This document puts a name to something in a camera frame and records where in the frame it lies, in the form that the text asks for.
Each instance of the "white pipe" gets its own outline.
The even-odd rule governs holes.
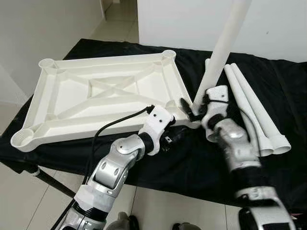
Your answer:
[[[290,143],[288,142],[287,138],[279,132],[238,66],[233,63],[231,64],[231,68],[234,71],[235,76],[241,85],[241,88],[247,97],[248,102],[252,107],[265,135],[270,139],[273,145],[273,154],[282,154],[289,151],[291,149]]]
[[[235,73],[233,72],[232,68],[228,64],[225,65],[224,70],[228,78],[232,92],[235,96],[238,107],[240,107],[240,109],[242,109],[249,116],[249,118],[251,119],[252,123],[254,124],[256,128],[255,130],[253,125],[251,124],[251,121],[246,117],[246,115],[243,112],[241,112],[244,124],[246,126],[246,129],[250,137],[250,142],[252,143],[255,149],[255,153],[258,156],[260,156],[258,152],[258,146],[257,146],[257,136],[258,136],[261,156],[265,157],[265,156],[271,155],[273,153],[273,146],[270,140],[264,135],[263,130],[252,108],[250,107],[250,104],[248,103],[248,100],[243,90],[241,89],[239,82],[236,79]]]
[[[199,108],[206,89],[216,86],[229,56],[230,48],[235,42],[243,24],[250,3],[251,0],[234,0],[231,6],[230,15],[211,55],[210,65],[203,75],[191,107],[194,115],[199,114]]]

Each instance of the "white plastic tray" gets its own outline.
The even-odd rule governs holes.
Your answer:
[[[11,138],[28,152],[43,143],[92,137],[116,119],[149,105],[161,105],[191,128],[180,108],[182,97],[192,104],[175,65],[176,53],[100,57],[39,62],[41,75],[23,128]],[[102,135],[139,130],[146,113],[113,125]]]

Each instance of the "black tablecloth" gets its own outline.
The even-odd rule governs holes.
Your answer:
[[[127,42],[101,42],[81,39],[65,59],[160,53],[166,47],[141,46]],[[205,71],[204,61],[211,52],[172,48],[176,64],[194,99]],[[292,149],[282,155],[262,158],[264,170],[286,207],[292,212],[307,210],[307,63],[267,60],[247,54],[230,54],[245,75],[267,112],[288,138]],[[222,73],[218,85],[228,84]],[[229,88],[229,100],[235,102]],[[56,170],[83,174],[91,139],[44,144],[23,153],[10,145],[11,136],[24,122],[30,100],[22,107],[0,139],[0,160],[17,172],[19,162],[29,162]],[[237,109],[229,115],[243,126]],[[100,137],[106,142],[96,161],[108,153],[110,143],[129,134]],[[233,191],[223,153],[204,137],[204,130],[192,131],[169,152],[146,156],[130,170],[128,184],[176,192],[200,199],[233,204]]]

